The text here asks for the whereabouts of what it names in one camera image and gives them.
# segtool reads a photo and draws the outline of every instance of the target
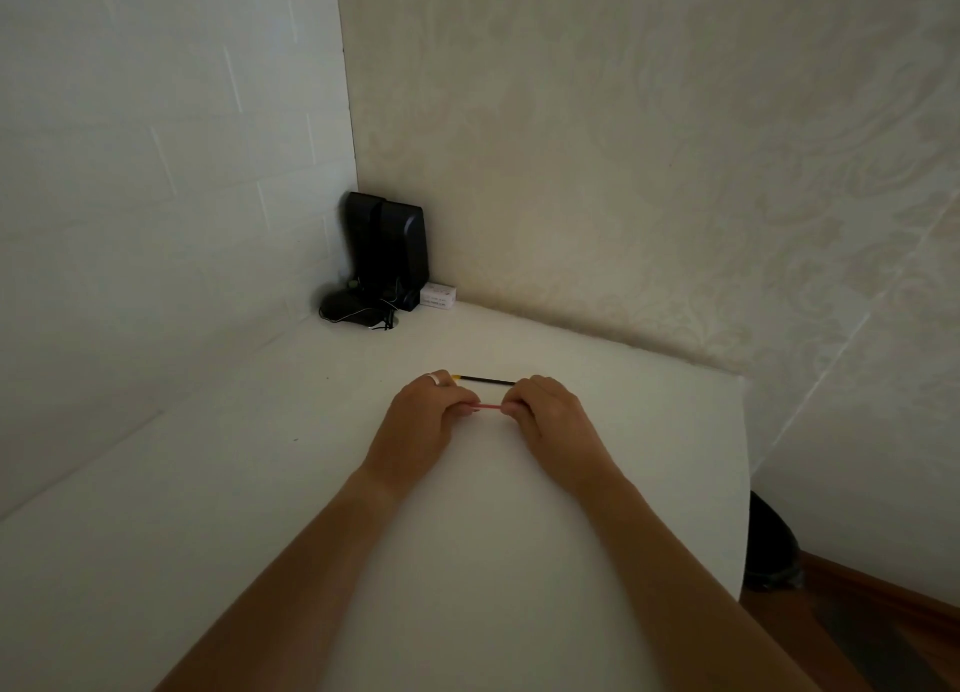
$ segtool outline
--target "forearm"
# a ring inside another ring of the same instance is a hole
[[[357,578],[395,507],[362,472],[351,476],[158,692],[316,689]]]
[[[817,687],[617,476],[582,493],[671,692]]]

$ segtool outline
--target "hand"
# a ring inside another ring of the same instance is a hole
[[[360,471],[399,503],[437,463],[457,419],[474,413],[480,399],[458,386],[447,371],[434,371],[407,383],[393,397],[369,445]]]
[[[507,391],[500,410],[520,426],[540,467],[571,495],[620,476],[580,400],[555,379],[521,379]]]

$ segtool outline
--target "black pencil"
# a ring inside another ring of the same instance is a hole
[[[516,381],[500,381],[498,379],[481,379],[478,376],[454,376],[453,380],[463,379],[464,381],[478,381],[481,383],[499,383],[502,386],[512,386]]]

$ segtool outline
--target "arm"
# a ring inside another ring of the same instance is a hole
[[[421,376],[396,395],[361,467],[157,692],[317,688],[371,550],[478,401],[446,371],[434,375],[440,386]]]
[[[534,376],[503,402],[539,465],[589,518],[671,690],[817,690],[620,473],[576,396]]]

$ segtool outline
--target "white table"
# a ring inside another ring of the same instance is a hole
[[[302,323],[0,526],[0,688],[150,689],[328,501],[416,375],[553,375],[732,594],[738,379],[460,304]],[[502,390],[477,388],[485,401]],[[466,419],[361,580],[325,689],[656,688],[579,509],[494,411]]]

